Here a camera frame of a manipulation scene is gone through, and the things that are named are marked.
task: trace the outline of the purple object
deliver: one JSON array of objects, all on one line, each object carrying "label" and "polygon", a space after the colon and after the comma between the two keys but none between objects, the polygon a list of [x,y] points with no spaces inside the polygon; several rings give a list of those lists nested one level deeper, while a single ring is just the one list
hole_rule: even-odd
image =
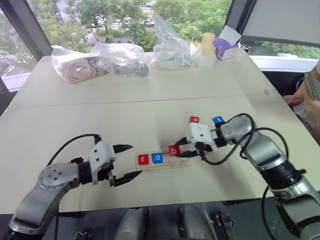
[{"label": "purple object", "polygon": [[232,49],[234,47],[236,47],[236,48],[238,47],[237,43],[234,44],[233,46],[231,46],[227,40],[224,40],[219,37],[214,39],[213,45],[215,46],[215,55],[220,61],[221,61],[221,59],[227,49]]}]

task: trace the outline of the white table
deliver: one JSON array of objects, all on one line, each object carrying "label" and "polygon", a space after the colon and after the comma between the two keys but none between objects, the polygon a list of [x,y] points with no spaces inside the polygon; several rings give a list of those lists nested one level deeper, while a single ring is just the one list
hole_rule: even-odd
[{"label": "white table", "polygon": [[[133,145],[117,154],[113,173],[122,177],[135,171],[137,152],[163,150],[183,137],[191,115],[213,126],[215,116],[227,120],[238,113],[251,114],[258,126],[283,134],[290,160],[297,169],[307,169],[306,177],[320,190],[320,164],[315,158],[320,156],[320,148],[243,51],[212,70],[152,69],[146,79],[106,76],[68,85],[51,68],[48,58],[42,59],[0,118],[0,189],[10,196],[1,198],[2,214],[15,211],[51,156],[70,138],[99,133],[110,144]],[[140,94],[146,89],[153,94]],[[266,134],[284,149],[277,136]],[[92,147],[92,139],[79,139],[63,150],[56,162],[86,157]],[[222,158],[230,149],[223,148],[215,157]],[[63,198],[60,210],[259,198],[265,186],[259,173],[236,151],[220,166],[194,158],[191,167],[146,171],[116,188],[107,181],[83,185]]]}]

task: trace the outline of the clear plastic bag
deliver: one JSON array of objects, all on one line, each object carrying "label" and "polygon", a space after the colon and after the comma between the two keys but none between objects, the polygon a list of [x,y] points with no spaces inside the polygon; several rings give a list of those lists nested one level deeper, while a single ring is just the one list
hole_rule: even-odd
[{"label": "clear plastic bag", "polygon": [[53,67],[67,83],[77,84],[107,74],[111,70],[111,62],[107,57],[72,51],[56,45],[52,48]]},{"label": "clear plastic bag", "polygon": [[154,15],[156,43],[153,47],[152,64],[158,69],[185,70],[195,65],[193,53],[196,47],[182,39],[177,32],[159,15]]},{"label": "clear plastic bag", "polygon": [[[112,69],[115,75],[126,77],[143,77],[149,73],[145,63],[144,49],[132,43],[97,43],[91,54],[94,56],[109,56],[112,62]],[[109,69],[107,58],[100,58],[102,68]]]}]

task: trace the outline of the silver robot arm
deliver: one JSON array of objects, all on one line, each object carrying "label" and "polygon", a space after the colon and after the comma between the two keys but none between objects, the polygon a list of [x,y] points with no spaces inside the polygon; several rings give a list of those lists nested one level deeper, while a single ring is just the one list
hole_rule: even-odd
[{"label": "silver robot arm", "polygon": [[[255,128],[250,116],[243,113],[228,122],[217,122],[214,130],[204,124],[190,123],[186,137],[177,143],[194,143],[197,151],[188,154],[200,155],[212,165],[216,164],[206,159],[205,150],[215,151],[228,144],[240,145],[246,158],[279,200],[281,209],[278,210],[286,226],[293,225],[302,240],[320,239],[319,193],[303,176],[306,171],[296,170],[272,139]],[[182,157],[188,157],[188,154],[183,153]]]},{"label": "silver robot arm", "polygon": [[41,239],[59,209],[64,195],[80,184],[98,184],[109,180],[110,186],[130,182],[141,171],[131,172],[120,179],[111,170],[115,153],[132,148],[130,145],[111,146],[99,141],[89,152],[89,161],[53,163],[39,174],[35,187],[24,197],[9,223],[5,239]]}]

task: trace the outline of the person's hand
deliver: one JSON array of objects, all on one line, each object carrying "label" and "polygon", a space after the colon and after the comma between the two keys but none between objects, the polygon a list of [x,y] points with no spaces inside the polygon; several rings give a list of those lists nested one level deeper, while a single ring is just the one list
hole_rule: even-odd
[{"label": "person's hand", "polygon": [[302,104],[304,102],[304,99],[297,95],[286,95],[283,96],[283,99],[289,106]]},{"label": "person's hand", "polygon": [[304,93],[304,107],[307,111],[320,115],[320,101],[313,99],[308,91]]}]

